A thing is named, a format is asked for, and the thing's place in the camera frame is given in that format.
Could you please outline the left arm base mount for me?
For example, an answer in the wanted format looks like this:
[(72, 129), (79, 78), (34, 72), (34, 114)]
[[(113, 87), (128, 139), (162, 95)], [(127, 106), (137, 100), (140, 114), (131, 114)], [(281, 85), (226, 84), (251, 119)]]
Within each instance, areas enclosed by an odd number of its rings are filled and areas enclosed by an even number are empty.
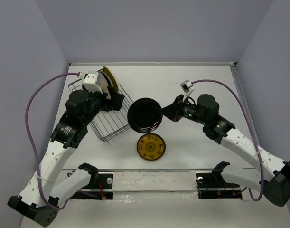
[(112, 200), (113, 199), (113, 173), (99, 173), (96, 182), (78, 190), (71, 200)]

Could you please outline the woven bamboo pattern plate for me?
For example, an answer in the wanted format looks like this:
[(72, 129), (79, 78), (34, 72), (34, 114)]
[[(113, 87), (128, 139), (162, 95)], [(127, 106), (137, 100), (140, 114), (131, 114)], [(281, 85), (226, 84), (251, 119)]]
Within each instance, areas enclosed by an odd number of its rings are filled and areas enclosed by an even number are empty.
[(115, 91), (118, 93), (120, 84), (119, 84), (117, 78), (115, 77), (115, 75), (113, 74), (113, 72), (106, 66), (103, 67), (102, 72), (104, 72), (107, 75), (107, 77), (111, 81)]

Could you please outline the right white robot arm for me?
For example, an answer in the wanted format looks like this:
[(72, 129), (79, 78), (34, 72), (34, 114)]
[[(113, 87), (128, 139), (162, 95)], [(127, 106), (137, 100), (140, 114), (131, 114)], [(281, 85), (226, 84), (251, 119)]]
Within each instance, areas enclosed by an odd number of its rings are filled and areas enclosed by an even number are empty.
[(219, 103), (212, 95), (200, 95), (197, 104), (190, 104), (179, 95), (175, 101), (162, 108), (162, 114), (178, 122), (182, 117), (203, 125), (204, 134), (217, 144), (231, 150), (253, 166), (255, 172), (238, 173), (229, 163), (221, 162), (213, 170), (212, 183), (244, 185), (263, 191), (272, 204), (283, 207), (290, 200), (290, 160), (272, 155), (243, 135), (235, 125), (219, 114)]

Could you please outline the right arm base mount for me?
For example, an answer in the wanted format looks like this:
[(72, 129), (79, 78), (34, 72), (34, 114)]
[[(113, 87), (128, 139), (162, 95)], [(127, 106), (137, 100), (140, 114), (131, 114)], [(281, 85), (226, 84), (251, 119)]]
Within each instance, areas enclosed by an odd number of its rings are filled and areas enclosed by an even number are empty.
[(198, 173), (195, 187), (198, 198), (204, 199), (242, 199), (241, 187), (237, 184), (217, 182), (212, 173)]

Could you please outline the cream plate with black brushmark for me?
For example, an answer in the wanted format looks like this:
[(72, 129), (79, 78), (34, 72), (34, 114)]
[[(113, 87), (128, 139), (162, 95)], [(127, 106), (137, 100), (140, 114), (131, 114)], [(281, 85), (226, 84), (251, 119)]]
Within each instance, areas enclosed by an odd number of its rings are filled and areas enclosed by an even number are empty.
[(108, 90), (108, 86), (112, 86), (111, 80), (103, 71), (99, 71), (98, 76), (100, 77), (100, 87), (102, 89), (102, 92), (104, 94), (107, 94), (107, 99), (111, 100), (111, 95)]

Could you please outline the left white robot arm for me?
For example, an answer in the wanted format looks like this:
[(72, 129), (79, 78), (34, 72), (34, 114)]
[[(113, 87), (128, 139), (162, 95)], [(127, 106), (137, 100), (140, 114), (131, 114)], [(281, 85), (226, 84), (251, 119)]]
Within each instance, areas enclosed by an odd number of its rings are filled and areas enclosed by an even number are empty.
[(46, 154), (41, 161), (36, 161), (36, 172), (19, 195), (10, 197), (8, 206), (46, 228), (76, 192), (85, 186), (94, 187), (99, 182), (99, 173), (88, 163), (81, 164), (62, 183), (55, 185), (55, 182), (68, 158), (88, 133), (89, 123), (100, 111), (119, 111), (123, 100), (124, 95), (116, 91), (109, 95), (73, 91), (66, 101), (65, 113), (51, 134)]

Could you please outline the black round plate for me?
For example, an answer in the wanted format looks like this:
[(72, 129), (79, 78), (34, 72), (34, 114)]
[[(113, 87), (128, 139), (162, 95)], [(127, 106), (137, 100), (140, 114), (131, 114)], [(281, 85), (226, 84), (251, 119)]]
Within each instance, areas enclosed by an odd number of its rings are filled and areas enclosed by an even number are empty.
[(151, 98), (136, 100), (128, 109), (127, 119), (129, 126), (138, 133), (151, 133), (162, 122), (160, 104)]

